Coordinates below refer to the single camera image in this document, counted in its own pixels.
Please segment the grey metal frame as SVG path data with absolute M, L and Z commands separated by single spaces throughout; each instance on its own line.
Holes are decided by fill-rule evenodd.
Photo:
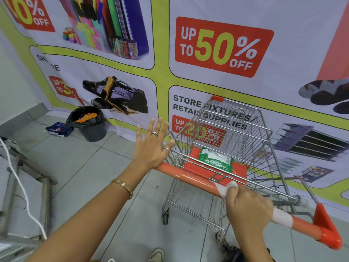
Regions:
M 51 224 L 51 192 L 57 181 L 24 155 L 0 147 L 0 262 L 22 262 L 45 240 Z

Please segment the person's left hand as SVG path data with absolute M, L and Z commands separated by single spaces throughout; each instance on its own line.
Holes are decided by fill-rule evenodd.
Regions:
M 150 120 L 145 136 L 141 144 L 135 145 L 132 164 L 136 170 L 141 173 L 147 173 L 152 168 L 157 168 L 167 157 L 163 156 L 164 138 L 168 132 L 169 124 L 162 124 L 163 140 L 157 142 L 155 136 L 155 125 L 157 121 L 154 118 Z

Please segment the blue packet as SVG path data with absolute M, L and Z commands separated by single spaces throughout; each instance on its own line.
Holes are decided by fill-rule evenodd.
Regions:
M 50 135 L 68 137 L 73 132 L 74 128 L 68 127 L 66 123 L 56 122 L 52 126 L 46 127 L 45 130 Z

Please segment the silver shopping cart orange handle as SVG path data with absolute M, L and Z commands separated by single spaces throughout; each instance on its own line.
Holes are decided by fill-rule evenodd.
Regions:
M 213 95 L 191 119 L 184 119 L 184 125 L 168 135 L 175 146 L 157 168 L 174 177 L 162 207 L 164 225 L 168 224 L 169 205 L 173 205 L 216 228 L 216 241 L 229 249 L 225 199 L 215 183 L 227 186 L 234 180 L 271 199 L 274 208 L 289 213 L 296 232 L 334 250 L 343 246 L 324 205 L 305 181 L 300 176 L 284 176 L 271 139 L 273 131 L 266 127 L 260 109 Z M 233 172 L 198 160 L 202 147 L 233 158 Z

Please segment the black bin with bag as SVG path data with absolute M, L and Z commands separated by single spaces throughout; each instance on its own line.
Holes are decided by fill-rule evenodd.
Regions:
M 82 124 L 75 122 L 86 113 L 97 113 L 98 117 Z M 102 140 L 107 134 L 105 121 L 102 110 L 96 106 L 89 105 L 73 110 L 68 116 L 66 124 L 68 127 L 78 129 L 87 141 L 97 142 Z

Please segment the large printed sale banner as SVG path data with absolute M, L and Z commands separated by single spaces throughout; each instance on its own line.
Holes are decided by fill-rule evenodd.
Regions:
M 162 117 L 179 132 L 211 95 L 259 108 L 286 177 L 349 220 L 349 0 L 0 0 L 6 37 L 49 109 L 116 76 L 116 131 Z

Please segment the green and white packet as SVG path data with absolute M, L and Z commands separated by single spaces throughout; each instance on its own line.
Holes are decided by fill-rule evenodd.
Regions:
M 200 160 L 204 164 L 210 165 L 212 167 L 217 167 L 223 171 L 226 171 L 229 173 L 233 172 L 233 167 L 232 167 L 233 158 L 220 154 L 211 149 L 202 147 L 198 155 L 198 160 Z

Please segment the white wipe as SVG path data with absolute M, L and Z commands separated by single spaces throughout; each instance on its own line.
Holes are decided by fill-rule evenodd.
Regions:
M 226 199 L 226 194 L 229 188 L 238 187 L 238 184 L 234 180 L 229 182 L 227 186 L 223 186 L 218 183 L 215 183 L 215 185 L 218 189 L 220 197 L 223 199 Z M 286 211 L 280 210 L 278 208 L 273 209 L 273 216 L 271 220 L 276 224 L 280 224 L 291 229 L 293 228 L 292 216 Z

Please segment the person's right forearm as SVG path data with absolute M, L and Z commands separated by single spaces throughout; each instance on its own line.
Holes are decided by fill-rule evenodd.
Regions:
M 267 250 L 263 229 L 233 229 L 247 262 L 275 262 Z

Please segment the orange trash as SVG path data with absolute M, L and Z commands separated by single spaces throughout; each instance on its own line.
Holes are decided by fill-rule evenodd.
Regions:
M 82 115 L 78 120 L 76 120 L 76 123 L 86 123 L 89 120 L 95 119 L 98 117 L 97 113 L 86 113 L 84 115 Z

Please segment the person's beige shoe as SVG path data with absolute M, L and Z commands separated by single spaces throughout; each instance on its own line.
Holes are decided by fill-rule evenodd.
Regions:
M 147 262 L 164 262 L 164 251 L 161 248 L 156 248 L 148 258 Z

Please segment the person's left forearm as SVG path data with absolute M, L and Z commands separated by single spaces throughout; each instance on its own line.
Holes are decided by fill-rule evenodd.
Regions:
M 147 173 L 138 172 L 131 162 L 24 262 L 89 262 L 130 199 L 125 186 L 133 191 Z

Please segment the person's right hand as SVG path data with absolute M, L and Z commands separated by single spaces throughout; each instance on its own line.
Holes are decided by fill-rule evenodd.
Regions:
M 231 187 L 226 194 L 226 212 L 238 242 L 262 238 L 273 215 L 273 203 L 244 186 Z

